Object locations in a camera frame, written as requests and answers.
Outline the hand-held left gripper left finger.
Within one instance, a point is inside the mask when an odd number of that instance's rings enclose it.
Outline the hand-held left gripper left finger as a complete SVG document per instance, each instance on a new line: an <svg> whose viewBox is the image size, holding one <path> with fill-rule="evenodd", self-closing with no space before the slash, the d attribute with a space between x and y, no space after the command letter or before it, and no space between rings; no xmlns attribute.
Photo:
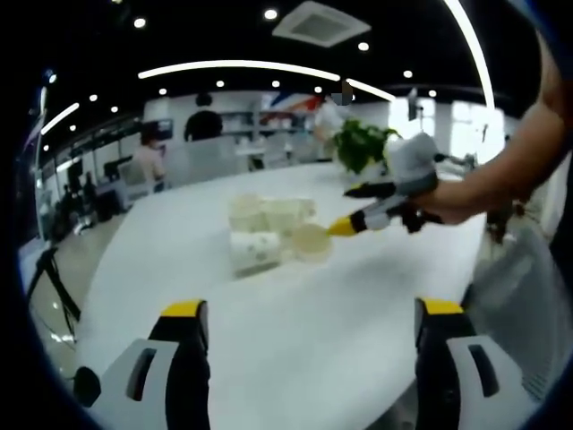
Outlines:
<svg viewBox="0 0 573 430"><path fill-rule="evenodd" d="M99 379L90 414L105 429L209 429L208 304L177 302Z"/></svg>

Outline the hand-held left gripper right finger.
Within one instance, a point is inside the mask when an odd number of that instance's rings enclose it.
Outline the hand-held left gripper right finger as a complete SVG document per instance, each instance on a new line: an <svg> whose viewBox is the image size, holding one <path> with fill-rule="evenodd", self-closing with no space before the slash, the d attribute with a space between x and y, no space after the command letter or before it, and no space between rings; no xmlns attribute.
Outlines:
<svg viewBox="0 0 573 430"><path fill-rule="evenodd" d="M537 402L517 363L456 302L415 300L417 429L519 429Z"/></svg>

